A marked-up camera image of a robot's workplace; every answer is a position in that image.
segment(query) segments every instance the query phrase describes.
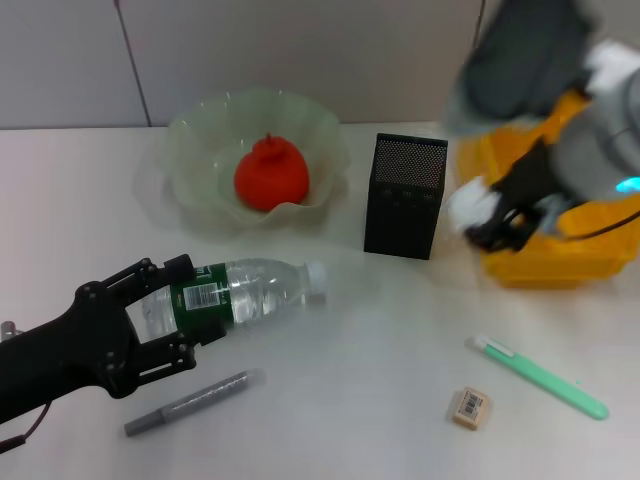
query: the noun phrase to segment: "yellow basket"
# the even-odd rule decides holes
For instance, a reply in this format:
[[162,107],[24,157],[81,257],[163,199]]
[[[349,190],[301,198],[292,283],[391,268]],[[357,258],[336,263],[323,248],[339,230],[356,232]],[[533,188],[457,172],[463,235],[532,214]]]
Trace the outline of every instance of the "yellow basket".
[[[565,95],[553,115],[533,130],[502,128],[492,135],[463,142],[457,168],[462,183],[485,177],[488,183],[502,178],[511,164],[523,156],[536,139],[556,141],[567,121],[586,103],[576,94]],[[599,230],[640,210],[640,195],[615,203],[588,203],[565,213],[559,227],[566,235]],[[483,256],[487,272],[502,285],[513,288],[575,288],[581,283],[617,274],[636,257],[640,219],[624,227],[582,241],[562,241],[534,235],[518,252]]]

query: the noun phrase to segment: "white table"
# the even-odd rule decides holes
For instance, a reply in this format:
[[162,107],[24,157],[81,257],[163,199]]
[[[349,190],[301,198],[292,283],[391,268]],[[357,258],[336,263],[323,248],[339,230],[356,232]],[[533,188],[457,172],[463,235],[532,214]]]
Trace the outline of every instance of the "white table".
[[[149,256],[195,264],[260,256],[325,262],[331,299],[229,335],[198,368],[112,400],[87,388],[54,402],[27,446],[0,456],[6,480],[638,478],[638,269],[573,292],[505,291],[440,228],[429,262],[362,251],[375,134],[351,125],[353,165],[324,216],[270,230],[194,228],[156,201],[163,129],[0,133],[0,318],[23,329],[62,313],[80,284]],[[594,421],[464,346],[486,333],[610,408]],[[135,439],[122,425],[243,369],[267,383]],[[483,428],[446,418],[465,385],[493,400]],[[24,433],[36,412],[0,426]]]

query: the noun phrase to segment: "eraser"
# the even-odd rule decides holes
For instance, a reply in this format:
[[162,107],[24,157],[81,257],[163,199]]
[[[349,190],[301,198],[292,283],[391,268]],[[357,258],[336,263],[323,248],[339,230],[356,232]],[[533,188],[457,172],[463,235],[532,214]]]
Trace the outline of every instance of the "eraser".
[[489,397],[465,387],[453,412],[452,420],[469,430],[477,430],[489,406]]

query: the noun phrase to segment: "bottle label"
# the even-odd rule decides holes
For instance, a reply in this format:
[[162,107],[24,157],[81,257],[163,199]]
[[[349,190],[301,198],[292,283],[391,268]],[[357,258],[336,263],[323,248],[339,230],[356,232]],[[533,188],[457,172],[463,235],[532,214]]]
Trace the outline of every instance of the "bottle label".
[[171,285],[171,303],[178,330],[189,332],[212,321],[233,325],[229,280],[224,263],[195,270],[194,280]]

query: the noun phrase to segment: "blue light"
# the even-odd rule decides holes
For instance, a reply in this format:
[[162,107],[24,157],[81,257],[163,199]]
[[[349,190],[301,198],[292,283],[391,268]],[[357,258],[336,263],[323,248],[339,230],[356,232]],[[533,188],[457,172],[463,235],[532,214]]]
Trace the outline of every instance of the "blue light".
[[640,177],[631,177],[616,186],[620,193],[640,192]]

